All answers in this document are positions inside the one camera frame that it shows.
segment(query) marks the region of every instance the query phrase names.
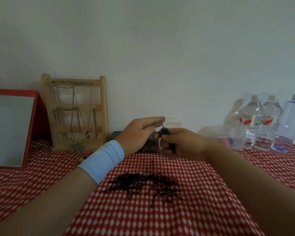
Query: table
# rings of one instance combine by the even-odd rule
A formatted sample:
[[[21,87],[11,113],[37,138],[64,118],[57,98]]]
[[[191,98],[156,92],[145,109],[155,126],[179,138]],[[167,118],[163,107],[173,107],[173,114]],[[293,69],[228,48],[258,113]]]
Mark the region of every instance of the table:
[[[76,167],[74,154],[52,153],[50,142],[32,142],[26,169],[0,169],[0,222],[47,190]],[[239,152],[278,181],[295,190],[295,145],[287,154],[255,148]],[[177,178],[183,199],[172,205],[153,193],[127,199],[126,192],[102,191],[119,174],[151,170]],[[167,160],[158,154],[126,157],[85,202],[65,235],[263,235],[219,175],[203,162]]]

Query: wooden jewelry stand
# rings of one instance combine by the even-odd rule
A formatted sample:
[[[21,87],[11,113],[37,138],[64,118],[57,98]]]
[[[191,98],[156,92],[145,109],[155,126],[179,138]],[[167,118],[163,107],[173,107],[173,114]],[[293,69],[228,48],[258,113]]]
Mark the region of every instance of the wooden jewelry stand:
[[[106,78],[105,76],[100,76],[100,79],[53,79],[49,74],[43,74],[41,76],[41,80],[43,83],[43,92],[45,95],[48,119],[51,130],[51,137],[53,142],[53,147],[51,150],[54,152],[74,152],[77,151],[76,146],[78,145],[80,148],[78,150],[81,152],[94,152],[100,146],[107,142],[107,138],[109,135],[109,124],[108,124],[108,109],[107,109],[107,94],[106,94]],[[100,88],[100,96],[101,96],[101,104],[78,104],[77,102],[74,104],[72,100],[72,104],[61,104],[57,97],[54,87],[63,87],[63,88],[73,88],[73,96],[74,96],[74,87],[99,87]],[[93,110],[94,113],[94,121],[96,122],[95,111],[102,112],[102,126],[95,128],[86,128],[86,127],[74,127],[72,126],[72,116],[71,118],[71,126],[61,125],[58,121],[60,119],[59,114],[63,111],[72,111],[72,115],[75,115],[77,112],[79,116],[79,111],[91,112]],[[89,133],[102,133],[102,138],[79,138],[72,139],[72,135],[74,133],[84,133],[87,135]]]

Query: person's left hand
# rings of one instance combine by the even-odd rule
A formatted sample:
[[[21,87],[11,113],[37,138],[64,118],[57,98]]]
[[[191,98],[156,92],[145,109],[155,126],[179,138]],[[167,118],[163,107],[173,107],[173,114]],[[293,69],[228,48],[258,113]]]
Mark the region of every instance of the person's left hand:
[[[134,119],[115,140],[121,145],[125,156],[131,155],[144,146],[155,127],[160,127],[163,122],[165,117]]]

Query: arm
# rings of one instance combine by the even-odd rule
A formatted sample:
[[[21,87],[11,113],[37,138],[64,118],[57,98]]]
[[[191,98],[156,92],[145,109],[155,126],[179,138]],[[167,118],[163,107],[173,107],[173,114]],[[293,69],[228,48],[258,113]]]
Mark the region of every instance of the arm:
[[[164,117],[135,119],[59,182],[0,223],[0,235],[62,235],[97,185],[145,144]]]
[[[169,158],[208,162],[242,202],[266,235],[295,235],[295,192],[222,143],[192,131],[169,129],[161,146]],[[176,144],[176,153],[168,143]]]

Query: clear plastic bottle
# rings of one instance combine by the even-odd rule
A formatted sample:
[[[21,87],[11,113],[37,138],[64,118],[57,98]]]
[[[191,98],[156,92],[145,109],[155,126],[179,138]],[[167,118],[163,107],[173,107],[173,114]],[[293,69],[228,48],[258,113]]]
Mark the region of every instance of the clear plastic bottle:
[[[284,104],[280,126],[276,135],[272,149],[283,153],[288,152],[295,138],[295,94],[291,101]]]
[[[252,95],[251,101],[243,107],[240,116],[240,126],[246,130],[245,149],[251,149],[263,117],[263,107],[259,95]]]
[[[254,147],[259,150],[269,151],[275,142],[283,109],[275,95],[269,95],[268,101],[264,103],[263,108],[264,115]]]

